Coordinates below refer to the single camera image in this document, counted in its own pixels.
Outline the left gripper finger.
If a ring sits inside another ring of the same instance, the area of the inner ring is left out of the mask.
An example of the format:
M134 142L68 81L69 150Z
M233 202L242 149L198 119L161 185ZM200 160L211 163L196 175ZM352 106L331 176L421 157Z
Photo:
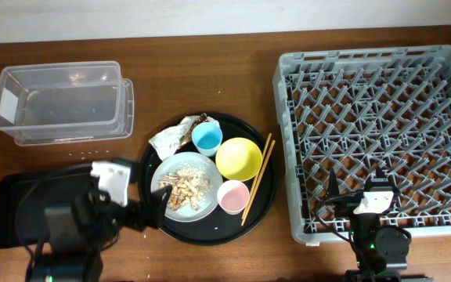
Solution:
M117 165L122 165L125 167L128 167L130 169L130 183L137 183L139 180L139 162L122 158L122 157L115 157L112 158L111 161Z
M171 196L172 186L167 185L150 194L149 215L147 225L152 228L161 228L165 218L168 200Z

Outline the white napkin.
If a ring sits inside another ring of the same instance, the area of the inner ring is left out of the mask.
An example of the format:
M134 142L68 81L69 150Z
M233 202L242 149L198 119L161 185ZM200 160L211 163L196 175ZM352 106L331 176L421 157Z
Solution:
M158 132L149 140L150 145L156 150L157 156L164 161L173 156L179 149L180 139L185 134L191 123L200 115L185 116L177 125L170 126L161 132ZM219 122L207 116L207 122L213 122L219 125Z

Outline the pink plastic cup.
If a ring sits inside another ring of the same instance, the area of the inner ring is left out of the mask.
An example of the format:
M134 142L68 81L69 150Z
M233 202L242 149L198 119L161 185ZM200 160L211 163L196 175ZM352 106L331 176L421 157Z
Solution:
M218 205L229 215L237 215L243 211L250 200L250 191L241 181L228 180L217 192Z

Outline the gold snack wrapper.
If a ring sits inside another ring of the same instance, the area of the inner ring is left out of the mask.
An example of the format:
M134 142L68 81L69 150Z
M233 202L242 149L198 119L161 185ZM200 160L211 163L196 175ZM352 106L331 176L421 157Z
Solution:
M200 115L195 121L191 123L189 128L185 131L185 134L180 139L179 149L184 147L188 142L192 140L192 132L193 130L201 123L207 122L207 115L202 114Z

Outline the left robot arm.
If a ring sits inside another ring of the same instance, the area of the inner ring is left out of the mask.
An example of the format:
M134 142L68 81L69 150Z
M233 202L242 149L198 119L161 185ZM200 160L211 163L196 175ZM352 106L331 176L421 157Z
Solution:
M18 241L28 248L20 222L27 199L50 179L70 172L87 169L95 179L72 200L45 207L48 232L34 249L28 249L27 281L97 281L103 270L101 254L119 241L122 228L142 232L147 227L162 227L172 188L163 186L145 200L128 199L132 166L130 162L93 161L56 169L25 193L17 205L14 226Z

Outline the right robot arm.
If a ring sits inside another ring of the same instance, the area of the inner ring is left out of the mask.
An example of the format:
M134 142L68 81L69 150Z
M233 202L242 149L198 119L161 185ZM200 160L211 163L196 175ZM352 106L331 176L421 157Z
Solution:
M356 269L345 272L345 282L407 282L432 281L431 277L404 277L406 257L412 241L405 229L381 224L399 197L399 189L377 168L362 189L341 194L337 176L330 170L327 196L322 205L333 205L334 216L349 220L350 230L344 239L356 257Z

